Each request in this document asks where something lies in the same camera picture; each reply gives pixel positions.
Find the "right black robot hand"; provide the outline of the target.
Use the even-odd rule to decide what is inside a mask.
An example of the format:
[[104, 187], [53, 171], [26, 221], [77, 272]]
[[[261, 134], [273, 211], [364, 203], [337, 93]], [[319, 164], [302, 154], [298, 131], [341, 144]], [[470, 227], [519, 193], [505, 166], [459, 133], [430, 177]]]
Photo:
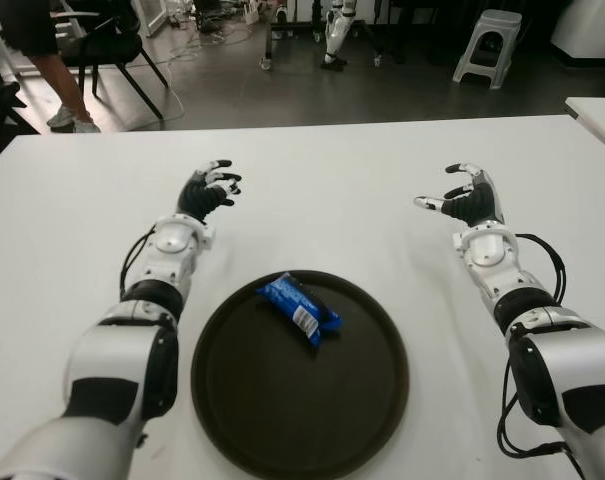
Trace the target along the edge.
[[472, 163], [456, 163], [447, 166], [445, 172], [465, 173], [470, 182], [445, 193], [443, 198], [417, 196], [413, 200], [416, 206], [463, 221], [468, 227], [486, 222], [505, 224], [497, 190], [483, 168]]

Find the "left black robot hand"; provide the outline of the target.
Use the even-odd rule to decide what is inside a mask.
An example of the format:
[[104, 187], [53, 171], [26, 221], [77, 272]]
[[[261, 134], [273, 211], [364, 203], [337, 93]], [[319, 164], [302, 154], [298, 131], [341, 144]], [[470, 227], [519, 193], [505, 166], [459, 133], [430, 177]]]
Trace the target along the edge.
[[220, 206], [235, 204], [232, 196], [239, 195], [242, 177], [225, 171], [231, 160], [209, 161], [197, 168], [182, 188], [177, 201], [178, 213], [188, 215], [201, 223]]

